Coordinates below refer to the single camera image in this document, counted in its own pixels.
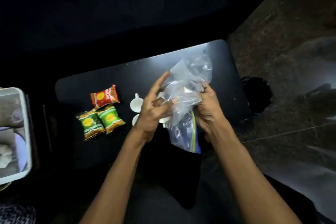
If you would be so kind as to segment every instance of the plastic container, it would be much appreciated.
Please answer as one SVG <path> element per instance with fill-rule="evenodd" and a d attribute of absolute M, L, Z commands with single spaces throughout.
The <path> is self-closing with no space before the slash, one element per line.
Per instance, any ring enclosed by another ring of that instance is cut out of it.
<path fill-rule="evenodd" d="M 14 135 L 14 140 L 10 138 L 9 142 L 6 134 L 8 138 Z M 0 89 L 0 144 L 11 146 L 12 167 L 16 168 L 15 171 L 6 170 L 9 163 L 0 169 L 0 185 L 26 176 L 32 168 L 31 143 L 26 100 L 19 88 Z"/>

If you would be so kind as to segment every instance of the patterned fabric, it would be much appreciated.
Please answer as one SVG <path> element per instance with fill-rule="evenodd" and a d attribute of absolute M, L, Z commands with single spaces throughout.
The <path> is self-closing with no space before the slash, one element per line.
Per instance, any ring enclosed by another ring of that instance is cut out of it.
<path fill-rule="evenodd" d="M 16 204 L 0 205 L 0 224 L 35 224 L 36 209 Z"/>

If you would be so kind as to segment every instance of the table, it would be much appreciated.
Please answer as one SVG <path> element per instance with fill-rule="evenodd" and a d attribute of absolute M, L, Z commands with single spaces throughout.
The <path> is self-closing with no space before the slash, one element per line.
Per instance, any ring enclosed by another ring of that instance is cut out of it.
<path fill-rule="evenodd" d="M 58 102 L 66 107 L 67 115 L 72 117 L 68 126 L 72 128 L 69 133 L 73 133 L 74 137 L 74 167 L 86 168 L 113 161 L 132 127 L 132 118 L 136 115 L 129 107 L 135 93 L 144 98 L 157 78 L 182 58 L 193 54 L 205 54 L 212 60 L 213 75 L 210 85 L 216 91 L 221 108 L 230 123 L 234 125 L 249 118 L 249 104 L 228 45 L 223 40 L 76 74 L 58 80 L 55 85 Z M 95 54 L 89 60 L 81 62 L 104 62 L 113 65 L 114 56 L 117 55 L 123 54 L 111 50 L 110 57 Z M 115 107 L 126 124 L 109 135 L 100 134 L 85 142 L 82 126 L 75 115 L 93 108 L 90 93 L 107 89 L 112 84 L 116 85 L 121 101 Z"/>

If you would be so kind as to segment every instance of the red snack packet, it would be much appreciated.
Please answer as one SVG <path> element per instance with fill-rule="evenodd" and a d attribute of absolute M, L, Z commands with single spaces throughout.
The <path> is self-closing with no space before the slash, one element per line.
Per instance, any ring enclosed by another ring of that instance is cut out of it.
<path fill-rule="evenodd" d="M 112 85 L 111 88 L 106 90 L 91 93 L 90 96 L 95 110 L 107 104 L 120 103 L 115 85 Z"/>

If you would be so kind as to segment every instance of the yellow circle logo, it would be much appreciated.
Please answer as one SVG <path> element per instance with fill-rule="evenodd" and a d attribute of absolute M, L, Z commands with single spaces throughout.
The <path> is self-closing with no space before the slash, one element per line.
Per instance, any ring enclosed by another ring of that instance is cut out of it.
<path fill-rule="evenodd" d="M 92 123 L 93 123 L 93 119 L 91 119 L 91 118 L 86 118 L 86 119 L 83 121 L 83 125 L 86 126 L 86 127 L 91 126 Z"/>
<path fill-rule="evenodd" d="M 103 92 L 98 93 L 97 99 L 102 100 L 105 97 L 105 94 Z"/>
<path fill-rule="evenodd" d="M 106 116 L 106 120 L 107 120 L 107 121 L 113 121 L 113 120 L 114 120 L 114 115 L 109 113 L 109 114 Z"/>

